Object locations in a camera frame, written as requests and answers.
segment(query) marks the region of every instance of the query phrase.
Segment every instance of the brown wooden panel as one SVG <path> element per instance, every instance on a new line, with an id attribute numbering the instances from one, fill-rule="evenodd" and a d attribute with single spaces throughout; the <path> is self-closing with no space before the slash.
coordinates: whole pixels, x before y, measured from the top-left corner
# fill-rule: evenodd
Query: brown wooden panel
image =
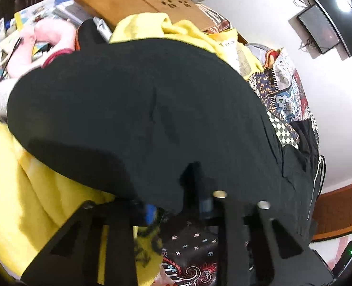
<path id="1" fill-rule="evenodd" d="M 352 232 L 352 184 L 319 196 L 313 218 L 317 221 L 314 240 Z"/>

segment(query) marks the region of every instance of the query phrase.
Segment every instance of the checkered fabric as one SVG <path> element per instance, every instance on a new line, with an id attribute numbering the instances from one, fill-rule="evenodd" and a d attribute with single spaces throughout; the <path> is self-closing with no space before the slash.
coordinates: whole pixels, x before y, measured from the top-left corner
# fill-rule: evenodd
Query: checkered fabric
<path id="1" fill-rule="evenodd" d="M 298 149 L 298 143 L 291 135 L 291 132 L 288 130 L 287 126 L 269 111 L 267 111 L 267 115 L 270 118 L 272 126 L 275 128 L 276 136 L 278 137 L 282 146 L 290 144 Z"/>

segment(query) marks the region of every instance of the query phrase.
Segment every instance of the cardboard box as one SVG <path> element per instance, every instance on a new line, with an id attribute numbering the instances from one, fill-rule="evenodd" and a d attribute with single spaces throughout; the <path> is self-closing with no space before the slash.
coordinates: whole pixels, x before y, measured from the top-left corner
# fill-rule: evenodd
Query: cardboard box
<path id="1" fill-rule="evenodd" d="M 144 12 L 167 13 L 172 23 L 187 19 L 201 31 L 215 24 L 191 0 L 75 0 L 93 16 L 103 18 L 115 28 L 119 21 Z"/>

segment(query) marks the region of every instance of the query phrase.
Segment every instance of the pink neck pillow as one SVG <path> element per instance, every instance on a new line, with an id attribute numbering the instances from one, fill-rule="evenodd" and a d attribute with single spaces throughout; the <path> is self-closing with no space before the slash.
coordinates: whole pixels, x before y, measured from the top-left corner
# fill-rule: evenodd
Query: pink neck pillow
<path id="1" fill-rule="evenodd" d="M 15 50 L 7 65 L 11 78 L 20 78 L 29 71 L 46 66 L 60 54 L 74 51 L 76 29 L 70 22 L 62 19 L 42 19 L 35 27 L 25 26 L 20 31 L 24 38 Z M 32 62 L 32 51 L 36 42 L 48 42 L 54 45 L 46 54 Z"/>

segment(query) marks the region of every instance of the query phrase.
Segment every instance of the yellow blanket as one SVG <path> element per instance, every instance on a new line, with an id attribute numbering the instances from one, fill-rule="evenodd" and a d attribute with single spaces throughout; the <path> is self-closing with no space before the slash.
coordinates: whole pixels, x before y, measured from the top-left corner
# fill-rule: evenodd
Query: yellow blanket
<path id="1" fill-rule="evenodd" d="M 100 204 L 113 198 L 49 169 L 21 147 L 7 125 L 0 123 L 0 261 L 15 274 L 21 276 L 82 202 Z M 161 263 L 162 257 L 152 251 L 152 237 L 137 238 L 141 252 L 151 259 L 145 265 L 136 262 L 141 286 L 151 285 Z M 98 277 L 103 284 L 104 274 Z"/>
<path id="2" fill-rule="evenodd" d="M 223 47 L 201 32 L 188 20 L 171 23 L 165 13 L 142 13 L 121 20 L 110 38 L 110 43 L 145 38 L 168 38 L 198 46 L 215 53 L 227 62 Z"/>

